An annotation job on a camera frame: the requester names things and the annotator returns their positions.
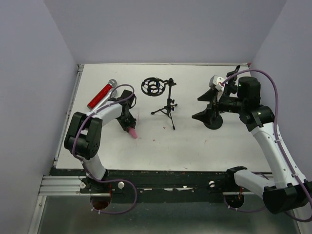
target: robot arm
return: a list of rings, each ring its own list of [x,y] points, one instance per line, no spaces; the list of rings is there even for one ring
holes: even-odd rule
[[[232,184],[244,187],[261,197],[273,213],[280,213],[307,204],[308,199],[294,176],[312,192],[312,182],[308,182],[305,176],[296,166],[280,132],[278,140],[274,136],[274,114],[267,106],[260,105],[260,83],[256,78],[242,77],[238,81],[237,97],[224,95],[223,86],[225,79],[213,76],[210,80],[210,90],[198,98],[201,101],[209,101],[207,108],[192,118],[202,121],[209,129],[218,129],[222,126],[222,112],[238,113],[240,120],[259,143],[266,160],[271,168],[274,181],[261,178],[245,167],[235,167],[227,170]],[[288,163],[277,144],[281,141],[284,151],[295,169],[293,175]]]
[[[81,163],[83,163],[86,171],[95,179],[104,180],[107,176],[107,170],[102,165],[98,156],[102,127],[113,119],[117,119],[126,132],[129,132],[131,128],[134,129],[136,126],[136,119],[133,118],[129,112],[136,98],[135,95],[125,102],[110,105],[115,101],[128,97],[131,93],[132,92],[128,90],[124,90],[120,98],[113,98],[108,101],[106,104],[109,105],[109,107],[99,111],[86,122],[85,130],[87,130],[87,133],[81,133],[79,135],[75,150],[76,155],[79,157]],[[84,120],[93,113],[94,112],[88,112],[86,114],[80,112],[74,113],[64,141],[64,147],[71,153],[73,153],[72,148],[79,128]]]

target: white tabletop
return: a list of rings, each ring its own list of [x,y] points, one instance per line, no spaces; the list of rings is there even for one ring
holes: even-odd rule
[[[137,103],[131,113],[137,119],[138,139],[133,139],[124,132],[117,120],[105,125],[98,154],[106,168],[225,171],[242,165],[251,171],[269,172],[271,170],[260,146],[240,122],[237,114],[222,114],[223,126],[218,130],[210,130],[202,122],[191,118],[207,105],[206,102],[197,101],[197,98],[209,89],[210,78],[215,74],[225,77],[234,68],[146,64],[85,65],[71,116],[77,111],[88,112],[88,102],[113,78],[118,84],[131,84],[136,90]],[[178,103],[172,112],[175,131],[170,119],[164,114],[150,114],[166,105],[168,87],[161,96],[149,97],[140,88],[142,81],[148,77],[162,80],[173,78],[177,83],[172,87],[172,99]],[[121,87],[118,90],[119,95],[123,89]],[[62,145],[57,168],[81,169],[82,166]]]

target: pink object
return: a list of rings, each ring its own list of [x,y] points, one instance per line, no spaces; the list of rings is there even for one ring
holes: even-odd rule
[[[135,130],[134,128],[129,128],[128,131],[129,131],[129,134],[130,134],[134,139],[137,139],[137,133],[136,133],[136,130]]]

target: white wall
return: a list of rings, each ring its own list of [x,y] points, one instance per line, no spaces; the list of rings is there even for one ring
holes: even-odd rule
[[[78,63],[250,62],[286,0],[45,0]]]
[[[251,68],[269,73],[276,82],[279,126],[294,160],[312,180],[312,1],[288,0]],[[258,74],[262,103],[274,108],[270,83]],[[307,209],[306,217],[311,215]]]
[[[76,63],[42,0],[0,6],[0,233],[27,233]]]

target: tripod stand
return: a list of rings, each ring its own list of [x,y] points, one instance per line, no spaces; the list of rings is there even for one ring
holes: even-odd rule
[[[174,79],[170,78],[169,80],[161,80],[159,78],[154,78],[154,77],[147,78],[142,82],[141,90],[144,94],[148,96],[156,97],[156,96],[163,94],[163,92],[165,91],[166,85],[169,86],[167,105],[157,111],[151,112],[151,115],[154,115],[157,112],[162,112],[169,119],[171,119],[172,128],[173,130],[175,130],[176,128],[175,128],[174,121],[171,115],[171,111],[174,111],[175,107],[177,106],[177,104],[175,104],[175,100],[171,99],[171,88],[172,86],[176,85],[176,83],[174,83]]]
[[[171,111],[175,111],[175,107],[177,106],[177,104],[174,104],[175,103],[175,100],[171,99],[171,87],[176,85],[176,83],[174,83],[174,80],[172,78],[170,78],[168,81],[167,81],[167,85],[169,86],[169,94],[168,94],[168,98],[167,98],[167,105],[164,106],[163,108],[157,110],[157,111],[153,111],[151,112],[151,115],[154,115],[155,113],[157,112],[162,112],[163,114],[165,114],[166,116],[169,117],[169,119],[171,119],[171,122],[172,122],[172,128],[173,130],[176,129],[175,125],[174,125],[174,121],[172,119],[172,116],[171,116]]]

